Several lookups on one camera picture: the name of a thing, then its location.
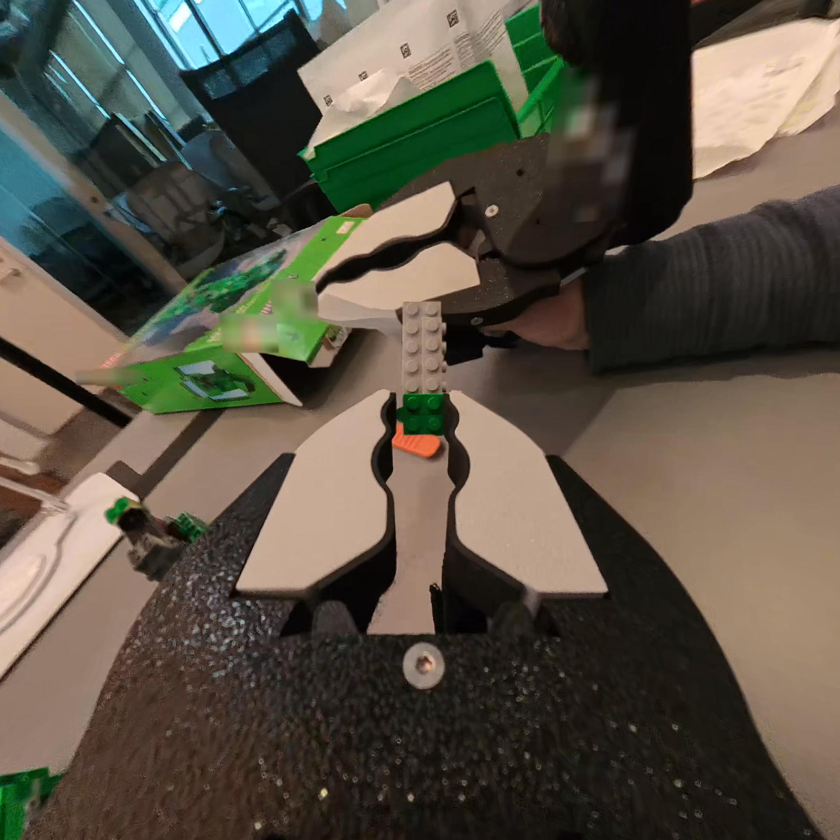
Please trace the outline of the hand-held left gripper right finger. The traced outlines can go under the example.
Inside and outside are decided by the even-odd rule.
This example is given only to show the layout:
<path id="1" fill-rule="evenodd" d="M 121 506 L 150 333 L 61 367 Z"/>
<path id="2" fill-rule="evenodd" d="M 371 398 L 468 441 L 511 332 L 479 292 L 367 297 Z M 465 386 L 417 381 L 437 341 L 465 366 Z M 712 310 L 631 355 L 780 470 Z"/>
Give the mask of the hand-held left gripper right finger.
<path id="1" fill-rule="evenodd" d="M 603 598 L 607 584 L 549 457 L 528 435 L 463 392 L 448 394 L 445 584 L 494 614 Z"/>

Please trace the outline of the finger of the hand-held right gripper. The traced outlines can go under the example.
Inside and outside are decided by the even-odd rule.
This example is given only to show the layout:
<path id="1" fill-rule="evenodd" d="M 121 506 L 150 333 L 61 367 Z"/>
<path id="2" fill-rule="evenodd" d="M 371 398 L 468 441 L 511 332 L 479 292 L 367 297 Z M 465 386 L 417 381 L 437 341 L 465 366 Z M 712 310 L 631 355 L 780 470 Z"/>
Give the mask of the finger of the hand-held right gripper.
<path id="1" fill-rule="evenodd" d="M 456 204 L 451 182 L 442 182 L 374 213 L 321 268 L 315 278 L 316 292 L 360 279 L 371 270 L 404 265 L 425 247 L 443 240 Z"/>
<path id="2" fill-rule="evenodd" d="M 422 250 L 407 263 L 373 269 L 361 278 L 332 283 L 318 295 L 318 316 L 349 329 L 399 329 L 406 302 L 436 301 L 480 284 L 474 258 L 450 243 Z"/>

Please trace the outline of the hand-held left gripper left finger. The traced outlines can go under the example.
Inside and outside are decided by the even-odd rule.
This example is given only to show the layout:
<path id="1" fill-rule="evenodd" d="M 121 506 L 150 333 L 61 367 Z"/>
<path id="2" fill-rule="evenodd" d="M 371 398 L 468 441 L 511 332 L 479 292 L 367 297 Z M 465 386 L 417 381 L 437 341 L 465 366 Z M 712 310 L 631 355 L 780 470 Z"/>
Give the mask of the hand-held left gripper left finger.
<path id="1" fill-rule="evenodd" d="M 377 604 L 396 575 L 396 396 L 374 392 L 294 453 L 235 590 L 249 597 Z"/>

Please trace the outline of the grey toy brick plate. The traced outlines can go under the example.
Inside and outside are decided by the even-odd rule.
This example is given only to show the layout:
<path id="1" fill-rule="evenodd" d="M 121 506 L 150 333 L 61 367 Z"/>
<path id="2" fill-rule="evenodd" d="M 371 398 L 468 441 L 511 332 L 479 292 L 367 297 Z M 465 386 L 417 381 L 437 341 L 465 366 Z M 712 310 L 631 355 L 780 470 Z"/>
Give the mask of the grey toy brick plate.
<path id="1" fill-rule="evenodd" d="M 440 301 L 407 302 L 402 307 L 402 393 L 446 392 L 445 322 Z"/>

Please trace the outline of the green square toy brick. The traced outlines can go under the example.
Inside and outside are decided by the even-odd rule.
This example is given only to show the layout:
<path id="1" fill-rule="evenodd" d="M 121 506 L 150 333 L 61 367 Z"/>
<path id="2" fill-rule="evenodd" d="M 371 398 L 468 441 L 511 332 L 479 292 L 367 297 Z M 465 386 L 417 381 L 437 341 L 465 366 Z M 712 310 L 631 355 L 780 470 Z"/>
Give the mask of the green square toy brick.
<path id="1" fill-rule="evenodd" d="M 445 435 L 445 392 L 403 393 L 396 409 L 396 421 L 402 426 L 402 433 L 408 436 Z"/>

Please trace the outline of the grey desk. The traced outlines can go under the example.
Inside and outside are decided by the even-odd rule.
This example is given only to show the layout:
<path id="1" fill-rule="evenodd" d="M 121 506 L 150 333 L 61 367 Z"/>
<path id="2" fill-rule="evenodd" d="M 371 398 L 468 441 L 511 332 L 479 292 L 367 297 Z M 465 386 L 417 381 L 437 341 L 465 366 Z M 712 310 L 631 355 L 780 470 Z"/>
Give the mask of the grey desk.
<path id="1" fill-rule="evenodd" d="M 562 457 L 598 560 L 664 561 L 709 622 L 764 742 L 711 757 L 665 689 L 710 663 L 658 665 L 651 633 L 496 652 L 444 640 L 455 673 L 402 675 L 409 640 L 291 642 L 278 607 L 231 608 L 219 661 L 187 617 L 241 560 L 277 459 L 373 389 L 294 416 L 218 419 L 157 493 L 216 521 L 165 587 L 104 563 L 2 688 L 2 766 L 65 729 L 65 779 L 25 838 L 838 838 L 838 351 L 595 378 L 528 347 L 457 385 Z M 689 723 L 687 734 L 672 729 Z"/>

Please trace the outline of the person's right hand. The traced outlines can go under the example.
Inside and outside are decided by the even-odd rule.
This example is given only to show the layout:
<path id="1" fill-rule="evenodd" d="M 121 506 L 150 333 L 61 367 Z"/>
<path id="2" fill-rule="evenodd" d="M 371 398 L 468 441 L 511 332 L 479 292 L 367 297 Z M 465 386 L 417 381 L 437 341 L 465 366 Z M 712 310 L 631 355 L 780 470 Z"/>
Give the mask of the person's right hand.
<path id="1" fill-rule="evenodd" d="M 555 296 L 534 302 L 513 320 L 482 328 L 481 332 L 493 338 L 510 333 L 543 348 L 570 352 L 588 350 L 590 336 L 585 322 L 582 277 L 562 285 Z"/>

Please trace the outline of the green plastic bin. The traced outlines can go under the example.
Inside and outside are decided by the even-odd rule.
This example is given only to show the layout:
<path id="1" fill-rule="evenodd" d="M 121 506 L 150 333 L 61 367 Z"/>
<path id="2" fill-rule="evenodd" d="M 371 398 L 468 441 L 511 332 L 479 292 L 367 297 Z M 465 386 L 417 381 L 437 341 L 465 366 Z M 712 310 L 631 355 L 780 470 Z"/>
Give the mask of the green plastic bin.
<path id="1" fill-rule="evenodd" d="M 375 208 L 441 163 L 520 138 L 518 120 L 491 61 L 326 140 L 300 157 L 343 213 Z"/>
<path id="2" fill-rule="evenodd" d="M 506 28 L 528 90 L 526 101 L 517 109 L 520 137 L 526 139 L 552 128 L 567 66 L 543 36 L 537 3 L 509 17 Z"/>

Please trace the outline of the white crumpled paper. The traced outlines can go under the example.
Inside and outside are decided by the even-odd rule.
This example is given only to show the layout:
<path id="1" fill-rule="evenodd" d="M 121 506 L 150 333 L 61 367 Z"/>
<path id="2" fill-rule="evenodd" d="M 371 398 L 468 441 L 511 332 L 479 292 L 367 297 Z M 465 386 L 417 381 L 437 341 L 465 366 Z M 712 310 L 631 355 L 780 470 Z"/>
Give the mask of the white crumpled paper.
<path id="1" fill-rule="evenodd" d="M 387 68 L 376 71 L 347 88 L 328 105 L 301 156 L 307 161 L 312 159 L 321 144 L 422 92 L 406 75 Z"/>

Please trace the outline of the orange brick separator tool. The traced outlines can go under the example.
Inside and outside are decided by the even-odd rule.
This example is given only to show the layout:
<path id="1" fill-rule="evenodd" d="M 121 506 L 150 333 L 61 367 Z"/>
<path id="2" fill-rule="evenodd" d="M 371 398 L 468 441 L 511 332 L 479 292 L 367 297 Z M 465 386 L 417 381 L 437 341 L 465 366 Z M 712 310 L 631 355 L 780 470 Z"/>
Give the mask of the orange brick separator tool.
<path id="1" fill-rule="evenodd" d="M 437 456 L 441 448 L 441 438 L 427 434 L 407 434 L 403 424 L 398 423 L 392 437 L 392 447 L 395 451 L 407 455 L 421 459 L 432 459 Z"/>

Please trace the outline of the green cardboard toy box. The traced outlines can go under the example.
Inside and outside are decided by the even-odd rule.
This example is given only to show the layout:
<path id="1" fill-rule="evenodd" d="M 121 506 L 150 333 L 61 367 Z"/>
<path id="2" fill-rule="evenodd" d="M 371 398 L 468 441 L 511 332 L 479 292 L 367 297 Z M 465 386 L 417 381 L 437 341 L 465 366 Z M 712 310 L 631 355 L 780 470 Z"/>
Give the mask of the green cardboard toy box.
<path id="1" fill-rule="evenodd" d="M 77 380 L 107 385 L 154 415 L 304 406 L 351 334 L 319 320 L 310 287 L 371 214 L 354 206 L 205 270 Z"/>

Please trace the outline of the green and black brick build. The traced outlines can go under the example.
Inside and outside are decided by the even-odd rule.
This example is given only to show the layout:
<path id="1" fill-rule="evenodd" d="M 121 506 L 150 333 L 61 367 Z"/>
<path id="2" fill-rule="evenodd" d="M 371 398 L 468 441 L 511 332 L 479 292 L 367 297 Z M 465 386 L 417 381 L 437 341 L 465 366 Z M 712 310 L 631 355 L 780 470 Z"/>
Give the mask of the green and black brick build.
<path id="1" fill-rule="evenodd" d="M 147 580 L 160 583 L 186 546 L 208 528 L 188 512 L 176 518 L 157 518 L 140 500 L 120 497 L 104 512 L 108 524 L 129 541 L 129 561 Z"/>

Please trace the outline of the white printed cardboard sheet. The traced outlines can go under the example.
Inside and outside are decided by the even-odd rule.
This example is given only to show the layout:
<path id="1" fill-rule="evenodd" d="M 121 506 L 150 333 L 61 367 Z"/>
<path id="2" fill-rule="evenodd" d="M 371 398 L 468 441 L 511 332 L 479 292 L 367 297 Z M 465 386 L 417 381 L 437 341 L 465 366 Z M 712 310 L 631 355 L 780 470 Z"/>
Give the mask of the white printed cardboard sheet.
<path id="1" fill-rule="evenodd" d="M 528 90 L 513 53 L 506 21 L 530 5 L 519 1 L 399 1 L 340 37 L 298 74 L 322 115 L 358 81 L 387 68 L 423 92 L 489 60 L 511 104 Z"/>

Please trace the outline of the black office chair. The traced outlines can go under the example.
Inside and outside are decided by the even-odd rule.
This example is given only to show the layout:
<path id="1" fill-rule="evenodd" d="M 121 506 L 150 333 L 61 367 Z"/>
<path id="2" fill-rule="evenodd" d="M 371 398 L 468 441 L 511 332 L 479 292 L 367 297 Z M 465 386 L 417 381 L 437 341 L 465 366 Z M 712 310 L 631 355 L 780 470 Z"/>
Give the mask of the black office chair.
<path id="1" fill-rule="evenodd" d="M 270 190 L 284 199 L 310 179 L 300 157 L 322 118 L 298 71 L 320 50 L 295 11 L 232 54 L 181 79 Z"/>

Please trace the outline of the green toy brick plate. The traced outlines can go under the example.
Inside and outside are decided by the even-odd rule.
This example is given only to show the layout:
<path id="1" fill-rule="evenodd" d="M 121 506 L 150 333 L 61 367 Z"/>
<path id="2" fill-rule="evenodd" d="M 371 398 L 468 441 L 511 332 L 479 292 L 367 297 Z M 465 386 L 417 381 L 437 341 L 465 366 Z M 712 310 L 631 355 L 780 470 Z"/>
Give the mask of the green toy brick plate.
<path id="1" fill-rule="evenodd" d="M 21 838 L 63 777 L 48 767 L 1 775 L 1 838 Z"/>

